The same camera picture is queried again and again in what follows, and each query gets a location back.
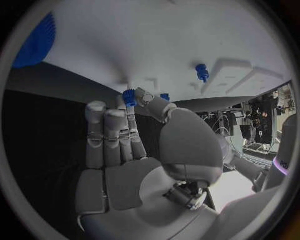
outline blue object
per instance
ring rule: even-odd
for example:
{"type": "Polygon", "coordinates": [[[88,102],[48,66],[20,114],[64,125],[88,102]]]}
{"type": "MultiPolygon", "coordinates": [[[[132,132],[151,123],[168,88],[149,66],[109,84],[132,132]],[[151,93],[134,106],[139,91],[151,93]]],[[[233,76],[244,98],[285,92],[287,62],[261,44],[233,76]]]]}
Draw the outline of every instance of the blue object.
{"type": "Polygon", "coordinates": [[[167,100],[167,101],[170,101],[170,97],[169,97],[169,94],[168,94],[168,93],[163,93],[163,94],[160,95],[160,97],[161,97],[162,99],[165,99],[165,100],[167,100]]]}
{"type": "Polygon", "coordinates": [[[206,84],[206,82],[210,78],[210,74],[207,70],[206,65],[205,64],[199,64],[199,65],[196,66],[195,69],[197,71],[199,80],[202,80],[206,84]]]}
{"type": "Polygon", "coordinates": [[[56,28],[53,15],[47,15],[27,38],[13,67],[23,68],[39,64],[48,55],[56,36],[56,28]]]}
{"type": "Polygon", "coordinates": [[[125,92],[123,92],[123,99],[126,107],[134,107],[138,105],[134,89],[126,90],[125,92]]]}

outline robotic hand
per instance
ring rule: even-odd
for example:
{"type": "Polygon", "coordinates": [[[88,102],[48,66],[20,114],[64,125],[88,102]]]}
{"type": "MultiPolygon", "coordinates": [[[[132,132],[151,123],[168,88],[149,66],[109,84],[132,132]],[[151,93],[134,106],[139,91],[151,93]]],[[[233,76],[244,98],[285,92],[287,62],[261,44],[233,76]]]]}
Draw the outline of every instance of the robotic hand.
{"type": "MultiPolygon", "coordinates": [[[[159,161],[165,172],[178,182],[164,196],[190,210],[198,209],[206,198],[205,189],[223,172],[217,136],[194,112],[177,108],[174,103],[141,88],[132,91],[135,101],[165,124],[159,140],[159,161]]],[[[89,169],[121,166],[147,158],[138,132],[135,108],[126,104],[120,95],[116,109],[107,110],[105,103],[100,101],[87,105],[86,163],[89,169]]]]}

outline blue cap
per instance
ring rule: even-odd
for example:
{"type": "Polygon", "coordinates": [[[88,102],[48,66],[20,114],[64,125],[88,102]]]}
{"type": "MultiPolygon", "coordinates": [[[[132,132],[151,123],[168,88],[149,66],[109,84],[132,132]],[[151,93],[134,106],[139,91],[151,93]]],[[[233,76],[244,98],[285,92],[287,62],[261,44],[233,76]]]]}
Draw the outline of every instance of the blue cap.
{"type": "Polygon", "coordinates": [[[169,97],[169,94],[168,94],[168,93],[163,93],[163,94],[160,95],[160,97],[161,97],[162,99],[165,99],[165,100],[167,100],[167,101],[170,101],[170,97],[169,97]]]}
{"type": "Polygon", "coordinates": [[[29,35],[12,66],[23,68],[42,62],[52,48],[55,36],[54,18],[52,14],[49,14],[29,35]]]}
{"type": "Polygon", "coordinates": [[[126,90],[125,92],[123,92],[123,99],[126,107],[134,107],[138,105],[134,89],[126,90]]]}
{"type": "Polygon", "coordinates": [[[197,71],[197,75],[199,80],[202,80],[204,83],[206,83],[208,81],[208,79],[210,78],[210,74],[207,70],[207,67],[205,64],[199,64],[196,66],[196,71],[197,71]]]}

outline blue plastic part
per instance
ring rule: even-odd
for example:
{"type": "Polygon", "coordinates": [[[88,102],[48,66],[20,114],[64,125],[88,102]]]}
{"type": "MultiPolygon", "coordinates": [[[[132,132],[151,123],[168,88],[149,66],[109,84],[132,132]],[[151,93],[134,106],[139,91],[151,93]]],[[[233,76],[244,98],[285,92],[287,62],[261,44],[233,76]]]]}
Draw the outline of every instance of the blue plastic part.
{"type": "Polygon", "coordinates": [[[123,92],[123,99],[126,107],[134,107],[138,105],[134,89],[126,90],[125,92],[123,92]]]}
{"type": "Polygon", "coordinates": [[[23,68],[39,64],[48,55],[56,36],[54,17],[50,13],[29,35],[18,55],[13,67],[23,68]]]}
{"type": "Polygon", "coordinates": [[[199,64],[196,66],[195,69],[197,71],[199,80],[202,80],[204,83],[206,83],[210,78],[210,74],[209,71],[207,70],[207,66],[205,64],[199,64]]]}
{"type": "Polygon", "coordinates": [[[161,97],[162,99],[165,99],[165,100],[167,100],[167,101],[170,101],[170,96],[169,96],[168,93],[163,93],[163,94],[160,95],[160,97],[161,97]]]}

